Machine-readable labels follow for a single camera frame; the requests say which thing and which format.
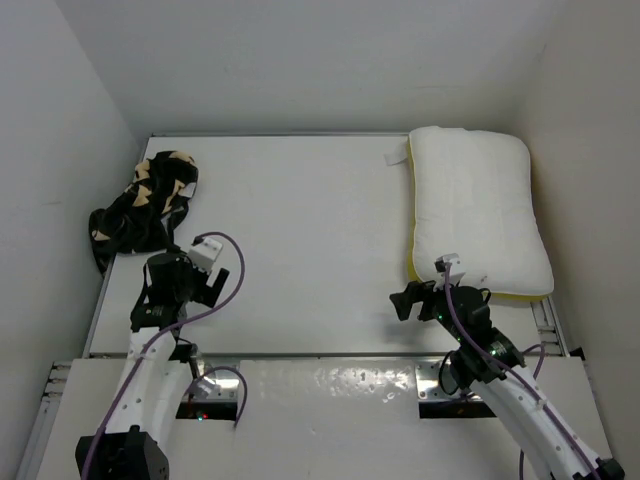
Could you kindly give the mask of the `black pillowcase with beige pattern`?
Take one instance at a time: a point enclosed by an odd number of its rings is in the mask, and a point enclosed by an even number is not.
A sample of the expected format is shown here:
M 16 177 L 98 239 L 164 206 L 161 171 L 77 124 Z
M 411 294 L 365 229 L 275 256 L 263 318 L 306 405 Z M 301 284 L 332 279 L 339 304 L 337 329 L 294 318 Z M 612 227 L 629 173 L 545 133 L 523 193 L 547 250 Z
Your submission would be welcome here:
M 139 162 L 123 193 L 89 216 L 88 234 L 98 270 L 105 273 L 118 254 L 171 249 L 198 178 L 195 160 L 184 152 L 161 151 Z

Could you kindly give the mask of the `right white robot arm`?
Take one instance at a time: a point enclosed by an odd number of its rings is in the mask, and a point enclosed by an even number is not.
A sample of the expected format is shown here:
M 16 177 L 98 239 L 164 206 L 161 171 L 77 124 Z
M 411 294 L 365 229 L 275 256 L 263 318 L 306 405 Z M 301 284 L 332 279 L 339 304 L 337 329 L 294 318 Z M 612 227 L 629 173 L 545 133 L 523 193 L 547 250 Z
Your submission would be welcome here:
M 390 296 L 399 320 L 419 303 L 420 321 L 438 322 L 459 343 L 449 357 L 457 388 L 479 396 L 519 445 L 540 479 L 623 479 L 569 427 L 542 392 L 524 354 L 491 320 L 486 289 L 411 282 Z

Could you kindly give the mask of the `white pillow with yellow edge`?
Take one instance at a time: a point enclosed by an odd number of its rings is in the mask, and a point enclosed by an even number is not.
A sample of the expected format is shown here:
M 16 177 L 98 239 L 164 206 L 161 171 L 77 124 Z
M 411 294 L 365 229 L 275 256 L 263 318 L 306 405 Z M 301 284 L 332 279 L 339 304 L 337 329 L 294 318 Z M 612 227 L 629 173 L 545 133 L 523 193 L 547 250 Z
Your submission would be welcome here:
M 456 254 L 465 285 L 527 300 L 553 292 L 533 208 L 530 152 L 520 139 L 421 127 L 385 161 L 405 163 L 411 173 L 410 279 L 437 279 L 436 260 Z

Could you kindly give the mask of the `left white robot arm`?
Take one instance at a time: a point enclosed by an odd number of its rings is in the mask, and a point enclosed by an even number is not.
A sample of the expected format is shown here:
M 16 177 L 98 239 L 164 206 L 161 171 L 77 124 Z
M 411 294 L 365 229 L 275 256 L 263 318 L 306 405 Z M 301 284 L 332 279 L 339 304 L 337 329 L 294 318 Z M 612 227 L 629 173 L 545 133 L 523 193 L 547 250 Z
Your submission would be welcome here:
M 178 338 L 186 306 L 214 307 L 229 276 L 214 268 L 221 244 L 151 256 L 130 314 L 129 348 L 113 403 L 96 433 L 78 440 L 84 479 L 166 479 L 167 438 L 195 377 L 192 350 Z

